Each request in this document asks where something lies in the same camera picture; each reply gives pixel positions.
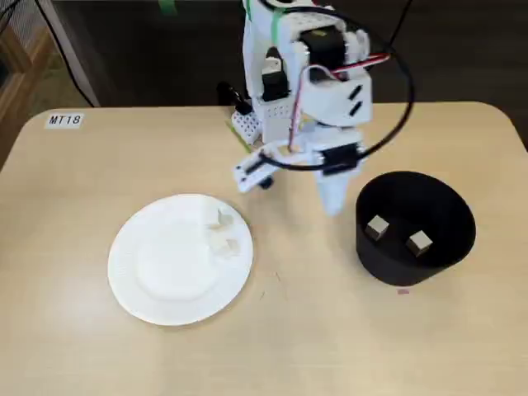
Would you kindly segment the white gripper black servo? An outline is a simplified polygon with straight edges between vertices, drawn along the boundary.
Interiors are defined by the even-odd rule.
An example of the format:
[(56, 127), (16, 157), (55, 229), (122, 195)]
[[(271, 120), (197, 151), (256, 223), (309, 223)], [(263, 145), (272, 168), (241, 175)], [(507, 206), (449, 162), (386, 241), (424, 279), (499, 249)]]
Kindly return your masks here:
[(339, 214), (346, 202), (348, 185), (356, 176), (363, 152), (361, 132), (308, 122), (291, 126), (288, 148), (299, 157), (288, 165), (295, 172), (316, 172), (318, 193), (327, 215)]

